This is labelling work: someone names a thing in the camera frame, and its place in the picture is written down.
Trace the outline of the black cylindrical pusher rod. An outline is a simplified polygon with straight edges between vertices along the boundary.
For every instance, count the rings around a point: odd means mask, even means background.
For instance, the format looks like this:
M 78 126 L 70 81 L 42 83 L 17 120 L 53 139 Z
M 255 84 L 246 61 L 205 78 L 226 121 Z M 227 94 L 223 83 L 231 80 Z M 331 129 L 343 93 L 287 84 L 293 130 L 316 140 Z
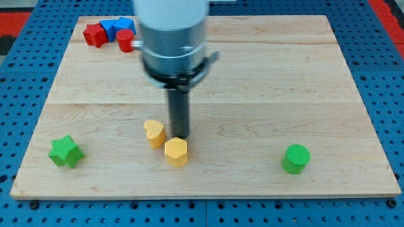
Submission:
M 188 93 L 168 90 L 167 98 L 172 135 L 187 138 L 189 135 Z

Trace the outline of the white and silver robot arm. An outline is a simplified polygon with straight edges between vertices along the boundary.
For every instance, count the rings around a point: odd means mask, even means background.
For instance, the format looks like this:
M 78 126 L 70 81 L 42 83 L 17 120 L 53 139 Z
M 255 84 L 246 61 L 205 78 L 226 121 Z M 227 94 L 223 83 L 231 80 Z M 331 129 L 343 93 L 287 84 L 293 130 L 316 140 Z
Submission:
M 134 0 L 141 59 L 152 83 L 167 92 L 174 137 L 189 135 L 189 92 L 208 74 L 218 52 L 206 56 L 207 0 Z

